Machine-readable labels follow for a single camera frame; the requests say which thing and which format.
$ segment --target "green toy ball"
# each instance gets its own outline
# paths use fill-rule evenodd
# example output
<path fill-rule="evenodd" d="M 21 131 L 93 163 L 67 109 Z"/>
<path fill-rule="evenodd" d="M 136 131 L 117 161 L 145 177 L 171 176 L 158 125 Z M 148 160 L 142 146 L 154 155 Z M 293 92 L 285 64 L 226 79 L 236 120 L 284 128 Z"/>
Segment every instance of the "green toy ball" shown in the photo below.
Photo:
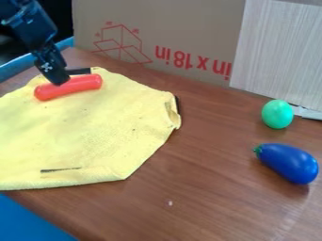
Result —
<path fill-rule="evenodd" d="M 273 129 L 285 128 L 292 122 L 293 118 L 293 109 L 285 101 L 270 101 L 262 109 L 263 122 Z"/>

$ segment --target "yellow towel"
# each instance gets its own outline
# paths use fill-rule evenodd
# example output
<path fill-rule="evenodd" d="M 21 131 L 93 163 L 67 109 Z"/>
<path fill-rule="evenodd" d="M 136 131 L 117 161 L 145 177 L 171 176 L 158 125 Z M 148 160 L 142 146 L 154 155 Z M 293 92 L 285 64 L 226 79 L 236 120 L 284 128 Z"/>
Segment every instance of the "yellow towel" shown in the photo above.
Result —
<path fill-rule="evenodd" d="M 123 180 L 180 127 L 171 93 L 91 71 L 99 90 L 40 102 L 39 75 L 0 98 L 0 190 Z"/>

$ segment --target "blue toy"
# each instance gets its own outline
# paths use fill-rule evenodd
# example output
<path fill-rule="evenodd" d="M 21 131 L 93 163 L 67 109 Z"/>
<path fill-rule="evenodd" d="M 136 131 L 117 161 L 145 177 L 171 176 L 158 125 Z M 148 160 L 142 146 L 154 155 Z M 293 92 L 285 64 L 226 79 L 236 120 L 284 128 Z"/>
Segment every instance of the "blue toy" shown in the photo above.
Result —
<path fill-rule="evenodd" d="M 317 161 L 310 154 L 283 144 L 261 144 L 254 149 L 257 157 L 288 181 L 306 185 L 318 174 Z"/>

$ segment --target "red sausage toy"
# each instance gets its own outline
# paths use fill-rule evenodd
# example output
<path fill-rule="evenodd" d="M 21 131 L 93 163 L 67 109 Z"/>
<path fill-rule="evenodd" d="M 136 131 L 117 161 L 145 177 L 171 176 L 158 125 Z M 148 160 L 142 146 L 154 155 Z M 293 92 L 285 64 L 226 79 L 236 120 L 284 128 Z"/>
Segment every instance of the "red sausage toy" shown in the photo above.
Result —
<path fill-rule="evenodd" d="M 98 89 L 102 83 L 103 79 L 99 74 L 84 74 L 72 77 L 71 80 L 59 87 L 53 84 L 37 86 L 34 95 L 40 101 L 48 101 L 75 92 Z"/>

